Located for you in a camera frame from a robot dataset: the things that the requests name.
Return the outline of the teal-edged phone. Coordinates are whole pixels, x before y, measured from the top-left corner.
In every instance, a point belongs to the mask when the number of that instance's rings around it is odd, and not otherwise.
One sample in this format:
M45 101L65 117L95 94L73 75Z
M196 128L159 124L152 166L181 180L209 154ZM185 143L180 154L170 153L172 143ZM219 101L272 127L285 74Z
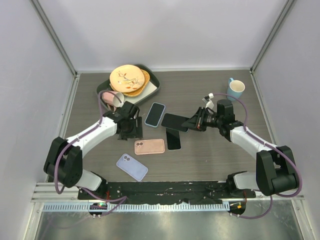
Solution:
M175 115L171 113L165 113L163 120L161 122L161 126L168 129L186 133L189 131L189 128L182 126L182 124L186 122L188 119L189 119L188 117Z

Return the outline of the pink phone case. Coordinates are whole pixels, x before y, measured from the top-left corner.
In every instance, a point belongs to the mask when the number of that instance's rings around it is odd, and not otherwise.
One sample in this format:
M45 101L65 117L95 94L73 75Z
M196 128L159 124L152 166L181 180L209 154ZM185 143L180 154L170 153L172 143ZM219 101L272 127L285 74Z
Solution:
M134 143L134 153L136 155L163 154L165 152L165 142L163 139L137 140Z

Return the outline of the white-edged phone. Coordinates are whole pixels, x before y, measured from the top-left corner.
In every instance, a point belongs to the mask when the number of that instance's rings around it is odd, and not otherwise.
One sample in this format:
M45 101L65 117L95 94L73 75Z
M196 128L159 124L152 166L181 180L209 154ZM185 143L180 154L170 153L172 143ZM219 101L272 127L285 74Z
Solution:
M166 128L166 142L169 151L181 149L180 133L178 130Z

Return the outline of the lavender phone case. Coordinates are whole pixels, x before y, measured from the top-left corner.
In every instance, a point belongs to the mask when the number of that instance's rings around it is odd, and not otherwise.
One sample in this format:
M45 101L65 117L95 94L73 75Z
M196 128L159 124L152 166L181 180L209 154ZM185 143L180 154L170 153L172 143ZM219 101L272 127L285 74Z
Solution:
M116 166L136 181L141 182L148 173L148 168L128 154L123 154Z

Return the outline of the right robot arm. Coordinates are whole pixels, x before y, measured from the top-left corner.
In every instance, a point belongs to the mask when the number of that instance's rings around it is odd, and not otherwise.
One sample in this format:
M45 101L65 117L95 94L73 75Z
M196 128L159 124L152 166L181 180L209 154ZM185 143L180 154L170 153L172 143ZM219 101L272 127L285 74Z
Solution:
M271 144L236 120L230 100L218 100L216 111L209 109L211 105L209 101L207 107L200 107L182 126L198 132L204 132L208 127L217 128L222 137L255 159L255 172L241 171L228 176L225 190L230 197L238 197L245 189L259 190L265 196L301 191L301 177L288 146Z

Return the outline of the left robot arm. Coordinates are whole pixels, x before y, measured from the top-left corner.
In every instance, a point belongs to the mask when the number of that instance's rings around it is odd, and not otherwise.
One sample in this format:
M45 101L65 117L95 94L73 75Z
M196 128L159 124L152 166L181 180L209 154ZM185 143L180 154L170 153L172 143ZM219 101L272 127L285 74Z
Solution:
M99 120L82 132L68 137L56 137L49 148L44 172L53 178L55 191L78 187L100 200L108 191L107 180L83 167L83 158L105 139L117 135L119 140L143 137L140 109L128 101L115 111L100 112Z

